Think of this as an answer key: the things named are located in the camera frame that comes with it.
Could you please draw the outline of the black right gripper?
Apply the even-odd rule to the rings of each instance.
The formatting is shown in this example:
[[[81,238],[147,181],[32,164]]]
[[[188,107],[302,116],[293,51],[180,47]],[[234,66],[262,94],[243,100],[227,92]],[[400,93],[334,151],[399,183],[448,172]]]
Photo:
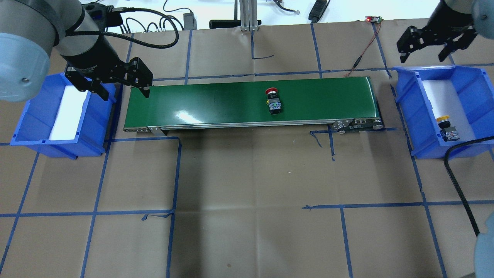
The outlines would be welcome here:
[[[410,54],[417,50],[437,45],[443,45],[438,55],[439,61],[443,62],[457,50],[468,49],[477,35],[471,19],[430,19],[422,29],[409,26],[397,41],[400,62],[405,63]]]

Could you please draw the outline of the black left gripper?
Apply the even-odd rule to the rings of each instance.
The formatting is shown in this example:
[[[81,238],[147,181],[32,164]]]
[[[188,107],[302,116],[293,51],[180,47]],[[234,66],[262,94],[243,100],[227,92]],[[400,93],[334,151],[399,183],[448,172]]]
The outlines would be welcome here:
[[[108,39],[65,39],[65,60],[65,78],[80,92],[88,91],[107,101],[109,92],[100,82],[121,81],[137,88],[143,97],[150,97],[151,70],[141,58],[124,63]]]

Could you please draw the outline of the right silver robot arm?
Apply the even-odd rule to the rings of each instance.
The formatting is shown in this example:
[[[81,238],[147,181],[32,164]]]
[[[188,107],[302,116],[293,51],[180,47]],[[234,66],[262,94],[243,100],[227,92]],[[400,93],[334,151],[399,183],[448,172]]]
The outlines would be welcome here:
[[[427,24],[409,26],[397,41],[400,62],[427,46],[443,46],[438,60],[443,62],[457,50],[468,49],[477,36],[494,38],[494,2],[492,0],[441,0]]]

